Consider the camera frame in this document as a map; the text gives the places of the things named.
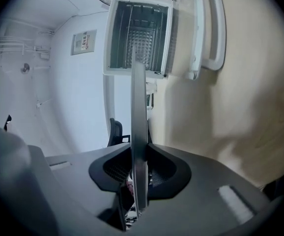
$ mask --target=wire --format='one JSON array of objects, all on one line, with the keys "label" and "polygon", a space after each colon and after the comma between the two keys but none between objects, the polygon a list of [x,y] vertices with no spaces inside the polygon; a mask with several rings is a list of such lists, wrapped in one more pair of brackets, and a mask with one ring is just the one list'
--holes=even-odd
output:
[{"label": "wire", "polygon": [[108,12],[108,11],[99,11],[99,12],[95,12],[95,13],[91,13],[91,14],[87,14],[87,15],[74,15],[74,16],[71,16],[70,18],[68,18],[68,19],[55,31],[54,34],[56,34],[56,33],[61,29],[61,27],[63,27],[63,26],[65,25],[65,23],[67,23],[71,18],[90,16],[90,15],[94,15],[94,14],[98,14],[98,13],[105,13],[105,12]]}]

